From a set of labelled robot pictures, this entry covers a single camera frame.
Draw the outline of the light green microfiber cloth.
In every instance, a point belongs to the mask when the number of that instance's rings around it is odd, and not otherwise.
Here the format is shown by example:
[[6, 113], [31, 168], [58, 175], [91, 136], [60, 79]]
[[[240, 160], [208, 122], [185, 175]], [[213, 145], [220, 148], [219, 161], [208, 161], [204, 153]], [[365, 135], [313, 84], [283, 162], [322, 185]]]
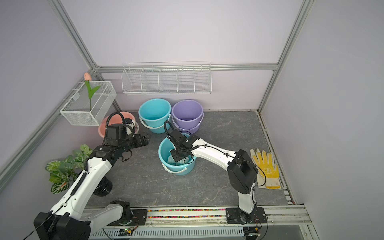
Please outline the light green microfiber cloth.
[[172, 166], [182, 166], [182, 165], [189, 165], [191, 164], [192, 162], [194, 161], [193, 158], [191, 158], [190, 156], [186, 157], [186, 158], [183, 158], [179, 161], [176, 161], [172, 155], [169, 155], [168, 157], [168, 160], [167, 160], [167, 163], [169, 165], [172, 165]]

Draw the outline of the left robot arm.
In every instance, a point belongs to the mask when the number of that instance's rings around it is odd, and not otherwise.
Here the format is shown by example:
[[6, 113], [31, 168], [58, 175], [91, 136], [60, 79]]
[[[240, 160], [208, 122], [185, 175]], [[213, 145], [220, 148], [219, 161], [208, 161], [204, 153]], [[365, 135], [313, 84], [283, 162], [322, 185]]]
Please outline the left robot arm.
[[127, 133], [130, 126], [113, 124], [106, 128], [103, 144], [96, 147], [85, 168], [64, 197], [47, 213], [34, 220], [41, 240], [87, 240], [98, 230], [120, 219], [131, 222], [130, 203], [113, 201], [107, 207], [83, 217], [84, 209], [105, 175], [125, 152], [147, 146], [149, 134]]

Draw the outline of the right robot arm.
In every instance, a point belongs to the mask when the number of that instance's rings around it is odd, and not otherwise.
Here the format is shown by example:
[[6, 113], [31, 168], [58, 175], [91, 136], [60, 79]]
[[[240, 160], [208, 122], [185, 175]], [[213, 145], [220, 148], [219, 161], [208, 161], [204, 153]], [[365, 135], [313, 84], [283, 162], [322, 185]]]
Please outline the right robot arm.
[[175, 161], [178, 162], [185, 157], [197, 157], [224, 169], [228, 174], [229, 183], [238, 192], [240, 211], [244, 214], [251, 214], [254, 211], [256, 204], [253, 189], [259, 171], [246, 151], [225, 150], [195, 135], [187, 137], [178, 130], [167, 133], [167, 138], [174, 146], [171, 155]]

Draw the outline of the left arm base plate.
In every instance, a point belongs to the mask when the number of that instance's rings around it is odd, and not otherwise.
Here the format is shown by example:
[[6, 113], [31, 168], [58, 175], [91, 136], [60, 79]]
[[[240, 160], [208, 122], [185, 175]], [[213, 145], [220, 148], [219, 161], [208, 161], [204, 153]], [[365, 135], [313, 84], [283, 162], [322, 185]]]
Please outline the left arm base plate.
[[125, 227], [125, 226], [144, 226], [147, 221], [148, 210], [146, 209], [133, 209], [131, 210], [131, 219], [122, 217], [121, 219], [112, 222], [109, 226]]

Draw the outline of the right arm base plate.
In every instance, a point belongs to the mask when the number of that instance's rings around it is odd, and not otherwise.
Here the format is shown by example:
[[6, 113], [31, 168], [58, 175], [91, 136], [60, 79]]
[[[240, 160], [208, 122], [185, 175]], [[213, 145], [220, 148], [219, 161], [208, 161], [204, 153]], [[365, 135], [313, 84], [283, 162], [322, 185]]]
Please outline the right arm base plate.
[[239, 207], [226, 208], [226, 218], [228, 224], [265, 224], [267, 223], [267, 215], [263, 208], [255, 207], [253, 211], [248, 214], [242, 211]]

